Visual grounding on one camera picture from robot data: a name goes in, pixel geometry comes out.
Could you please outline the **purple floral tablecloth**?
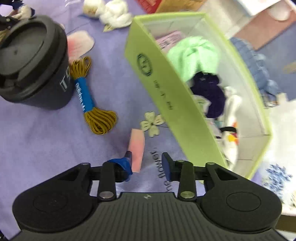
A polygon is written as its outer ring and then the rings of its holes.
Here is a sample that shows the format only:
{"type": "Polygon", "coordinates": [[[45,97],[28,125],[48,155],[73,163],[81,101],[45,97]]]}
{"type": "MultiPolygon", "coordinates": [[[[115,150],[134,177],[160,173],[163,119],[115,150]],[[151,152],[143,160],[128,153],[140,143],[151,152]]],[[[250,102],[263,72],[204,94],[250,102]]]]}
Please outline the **purple floral tablecloth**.
{"type": "MultiPolygon", "coordinates": [[[[47,110],[1,100],[1,231],[8,239],[20,232],[13,202],[28,190],[80,164],[100,166],[122,158],[133,128],[145,136],[139,173],[116,185],[116,192],[177,192],[166,179],[162,153],[188,160],[164,117],[125,56],[128,28],[104,32],[99,20],[83,15],[83,4],[70,1],[26,1],[36,14],[51,17],[68,34],[85,30],[95,40],[87,85],[100,109],[116,112],[117,122],[105,135],[94,134],[84,119],[77,94],[67,105],[47,110]]],[[[135,16],[146,15],[128,1],[135,16]]]]}

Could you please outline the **pink sponge block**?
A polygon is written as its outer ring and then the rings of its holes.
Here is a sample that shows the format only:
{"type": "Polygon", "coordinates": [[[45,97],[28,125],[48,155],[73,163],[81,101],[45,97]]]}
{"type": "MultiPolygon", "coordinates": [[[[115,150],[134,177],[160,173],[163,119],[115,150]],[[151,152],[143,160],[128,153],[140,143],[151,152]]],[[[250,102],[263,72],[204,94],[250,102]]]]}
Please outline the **pink sponge block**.
{"type": "Polygon", "coordinates": [[[139,173],[141,170],[144,147],[144,132],[133,128],[130,134],[128,150],[132,153],[132,171],[135,173],[139,173]]]}

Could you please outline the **yellow shoelace bundle blue band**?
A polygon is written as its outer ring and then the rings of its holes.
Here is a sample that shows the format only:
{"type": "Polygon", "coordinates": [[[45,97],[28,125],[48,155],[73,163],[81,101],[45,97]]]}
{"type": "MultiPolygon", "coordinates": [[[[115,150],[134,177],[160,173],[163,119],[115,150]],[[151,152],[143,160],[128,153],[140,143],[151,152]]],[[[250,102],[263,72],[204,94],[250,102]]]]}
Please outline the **yellow shoelace bundle blue band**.
{"type": "Polygon", "coordinates": [[[69,65],[70,76],[75,83],[84,119],[90,130],[96,135],[105,135],[115,126],[117,115],[112,110],[96,107],[86,80],[91,65],[92,60],[88,56],[74,60],[69,65]]]}

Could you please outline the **dark navy cloth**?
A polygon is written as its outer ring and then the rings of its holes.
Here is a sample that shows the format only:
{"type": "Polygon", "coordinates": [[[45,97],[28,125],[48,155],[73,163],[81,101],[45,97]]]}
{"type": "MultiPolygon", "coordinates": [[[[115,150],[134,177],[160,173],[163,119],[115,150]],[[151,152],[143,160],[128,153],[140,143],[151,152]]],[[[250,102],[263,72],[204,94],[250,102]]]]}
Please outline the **dark navy cloth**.
{"type": "Polygon", "coordinates": [[[195,95],[210,101],[207,118],[218,118],[224,112],[226,97],[219,86],[219,77],[211,73],[198,72],[193,77],[193,86],[190,87],[195,95]]]}

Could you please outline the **pink tissue packet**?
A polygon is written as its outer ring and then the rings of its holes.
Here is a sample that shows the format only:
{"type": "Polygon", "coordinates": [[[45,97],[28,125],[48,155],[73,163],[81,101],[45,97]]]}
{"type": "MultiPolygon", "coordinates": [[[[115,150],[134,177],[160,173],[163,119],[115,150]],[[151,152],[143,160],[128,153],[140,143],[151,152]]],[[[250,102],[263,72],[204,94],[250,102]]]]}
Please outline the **pink tissue packet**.
{"type": "Polygon", "coordinates": [[[168,52],[172,47],[174,47],[178,42],[185,38],[185,35],[181,31],[171,32],[161,38],[156,40],[160,49],[163,52],[168,52]]]}

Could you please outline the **green cardboard box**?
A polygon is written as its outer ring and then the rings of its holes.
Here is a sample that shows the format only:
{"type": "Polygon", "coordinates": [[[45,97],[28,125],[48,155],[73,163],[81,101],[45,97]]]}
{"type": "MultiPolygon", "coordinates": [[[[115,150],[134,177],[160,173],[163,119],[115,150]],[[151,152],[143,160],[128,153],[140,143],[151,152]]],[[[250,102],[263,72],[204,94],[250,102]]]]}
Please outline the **green cardboard box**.
{"type": "Polygon", "coordinates": [[[205,116],[193,95],[156,43],[156,37],[173,31],[202,36],[221,53],[218,77],[242,98],[238,121],[238,160],[234,172],[251,179],[271,139],[263,100],[250,71],[232,43],[213,20],[202,12],[135,16],[129,29],[125,56],[154,104],[164,117],[187,159],[196,166],[215,162],[226,166],[205,116]]]}

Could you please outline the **red cracker box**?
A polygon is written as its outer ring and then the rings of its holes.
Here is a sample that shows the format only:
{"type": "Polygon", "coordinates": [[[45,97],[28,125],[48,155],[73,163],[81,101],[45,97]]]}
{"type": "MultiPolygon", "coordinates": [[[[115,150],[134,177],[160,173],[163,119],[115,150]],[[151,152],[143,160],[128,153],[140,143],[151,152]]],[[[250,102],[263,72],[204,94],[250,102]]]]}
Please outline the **red cracker box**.
{"type": "Polygon", "coordinates": [[[162,0],[136,0],[142,9],[148,14],[160,13],[162,0]]]}

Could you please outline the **floral plastic bag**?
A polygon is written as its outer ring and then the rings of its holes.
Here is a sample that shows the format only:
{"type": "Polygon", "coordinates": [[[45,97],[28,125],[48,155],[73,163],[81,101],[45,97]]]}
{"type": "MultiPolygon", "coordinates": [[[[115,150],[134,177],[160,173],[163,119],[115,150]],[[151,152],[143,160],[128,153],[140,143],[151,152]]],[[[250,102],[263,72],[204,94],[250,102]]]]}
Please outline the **floral plastic bag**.
{"type": "Polygon", "coordinates": [[[295,216],[295,100],[268,110],[272,137],[252,181],[274,192],[295,216]]]}

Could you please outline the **green towel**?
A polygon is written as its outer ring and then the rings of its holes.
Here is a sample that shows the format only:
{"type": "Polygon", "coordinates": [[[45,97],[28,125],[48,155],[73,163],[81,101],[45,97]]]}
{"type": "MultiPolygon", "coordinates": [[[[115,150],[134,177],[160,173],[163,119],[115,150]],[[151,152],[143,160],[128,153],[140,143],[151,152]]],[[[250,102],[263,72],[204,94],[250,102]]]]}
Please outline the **green towel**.
{"type": "Polygon", "coordinates": [[[216,75],[220,50],[211,41],[201,37],[187,37],[172,47],[166,57],[183,82],[191,80],[196,73],[216,75]]]}

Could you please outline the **white colourful sock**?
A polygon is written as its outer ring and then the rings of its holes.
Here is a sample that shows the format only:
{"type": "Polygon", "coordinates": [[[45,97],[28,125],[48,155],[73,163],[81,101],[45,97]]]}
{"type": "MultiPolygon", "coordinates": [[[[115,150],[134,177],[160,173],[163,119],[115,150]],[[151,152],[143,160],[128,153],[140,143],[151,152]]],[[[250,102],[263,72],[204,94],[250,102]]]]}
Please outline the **white colourful sock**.
{"type": "Polygon", "coordinates": [[[228,169],[233,170],[238,159],[239,130],[237,111],[241,106],[242,97],[230,86],[224,88],[226,97],[222,115],[221,134],[217,138],[222,154],[227,162],[228,169]]]}

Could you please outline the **black coffee cup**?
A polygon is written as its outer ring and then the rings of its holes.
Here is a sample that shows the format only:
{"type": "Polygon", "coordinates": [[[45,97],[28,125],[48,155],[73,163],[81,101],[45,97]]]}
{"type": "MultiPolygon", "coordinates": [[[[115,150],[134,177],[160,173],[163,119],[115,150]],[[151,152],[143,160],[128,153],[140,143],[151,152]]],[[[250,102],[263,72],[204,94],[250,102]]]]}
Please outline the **black coffee cup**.
{"type": "Polygon", "coordinates": [[[21,20],[1,41],[1,97],[56,110],[71,100],[67,36],[50,17],[21,20]]]}

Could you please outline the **dark blue bedroom poster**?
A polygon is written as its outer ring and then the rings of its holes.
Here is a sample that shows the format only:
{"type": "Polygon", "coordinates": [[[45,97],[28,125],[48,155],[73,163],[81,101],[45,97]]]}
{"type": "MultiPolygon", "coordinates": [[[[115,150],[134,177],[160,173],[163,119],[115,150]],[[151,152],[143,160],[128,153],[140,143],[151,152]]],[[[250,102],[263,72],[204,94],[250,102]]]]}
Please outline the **dark blue bedroom poster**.
{"type": "Polygon", "coordinates": [[[285,1],[259,13],[230,41],[265,102],[282,92],[295,99],[295,10],[285,1]]]}

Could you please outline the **white knotted sock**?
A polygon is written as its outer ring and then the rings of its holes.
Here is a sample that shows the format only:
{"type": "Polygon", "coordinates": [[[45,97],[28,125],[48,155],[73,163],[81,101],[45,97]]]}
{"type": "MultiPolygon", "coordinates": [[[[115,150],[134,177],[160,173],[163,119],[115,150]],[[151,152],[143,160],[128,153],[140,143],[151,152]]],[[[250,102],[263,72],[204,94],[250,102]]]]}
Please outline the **white knotted sock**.
{"type": "Polygon", "coordinates": [[[126,1],[84,1],[84,15],[99,19],[99,21],[112,29],[128,27],[133,20],[126,1]]]}

